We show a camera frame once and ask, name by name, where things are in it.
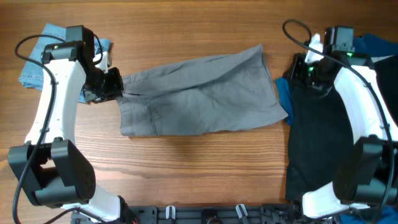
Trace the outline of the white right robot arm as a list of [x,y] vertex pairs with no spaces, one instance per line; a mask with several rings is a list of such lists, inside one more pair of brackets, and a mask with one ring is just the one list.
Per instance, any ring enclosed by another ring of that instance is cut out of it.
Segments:
[[292,104],[286,196],[301,216],[397,205],[397,125],[368,55],[294,55],[283,79]]

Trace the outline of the grey shorts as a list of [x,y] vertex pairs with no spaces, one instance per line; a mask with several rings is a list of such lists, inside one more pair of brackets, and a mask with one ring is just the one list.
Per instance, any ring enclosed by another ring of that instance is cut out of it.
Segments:
[[123,78],[123,136],[240,131],[287,117],[257,45],[144,70]]

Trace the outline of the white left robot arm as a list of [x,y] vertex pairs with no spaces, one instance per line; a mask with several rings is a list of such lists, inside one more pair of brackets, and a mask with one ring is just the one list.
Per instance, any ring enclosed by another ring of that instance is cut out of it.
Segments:
[[22,146],[10,148],[7,161],[35,206],[78,212],[96,223],[123,223],[124,200],[96,183],[93,166],[75,144],[80,98],[101,103],[122,95],[119,70],[104,54],[95,55],[98,37],[83,26],[70,26],[66,37],[45,46],[39,66],[44,85],[34,123]]

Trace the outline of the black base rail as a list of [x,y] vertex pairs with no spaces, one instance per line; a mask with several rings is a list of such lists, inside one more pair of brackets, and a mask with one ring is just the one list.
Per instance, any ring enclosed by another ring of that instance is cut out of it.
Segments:
[[270,204],[233,207],[131,207],[143,224],[163,223],[308,223],[294,205]]

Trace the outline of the black garment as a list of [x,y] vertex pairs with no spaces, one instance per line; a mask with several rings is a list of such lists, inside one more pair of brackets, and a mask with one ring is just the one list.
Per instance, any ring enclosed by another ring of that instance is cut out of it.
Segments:
[[347,203],[381,202],[389,176],[386,135],[368,88],[342,68],[324,98],[290,89],[293,123],[288,141],[285,198],[320,201],[325,189]]

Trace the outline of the dark navy blue garment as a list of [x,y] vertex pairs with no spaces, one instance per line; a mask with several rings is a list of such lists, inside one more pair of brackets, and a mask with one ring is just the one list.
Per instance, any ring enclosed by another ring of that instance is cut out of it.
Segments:
[[[372,34],[364,34],[362,36],[355,37],[353,46],[357,52],[368,54],[372,58],[397,55],[397,44]],[[288,79],[280,77],[275,80],[275,84],[279,94],[280,104],[288,114],[288,117],[285,119],[286,123],[291,126],[294,117]]]

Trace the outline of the folded blue denim jeans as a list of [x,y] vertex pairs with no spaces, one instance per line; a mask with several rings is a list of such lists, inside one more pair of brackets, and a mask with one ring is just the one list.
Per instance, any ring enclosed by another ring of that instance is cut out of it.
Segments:
[[[66,40],[66,28],[47,23],[42,31],[42,35],[50,35]],[[97,41],[96,37],[94,38],[94,41],[96,56],[95,60],[98,60],[100,58],[100,45],[102,46],[103,53],[109,52],[111,48],[111,41],[109,39],[100,39]],[[57,43],[60,43],[60,41],[49,37],[39,37],[29,58],[41,63],[42,53],[45,46],[48,44]],[[26,62],[19,77],[19,81],[25,88],[35,88],[36,90],[41,91],[44,84],[45,74],[46,72],[42,67],[32,62]]]

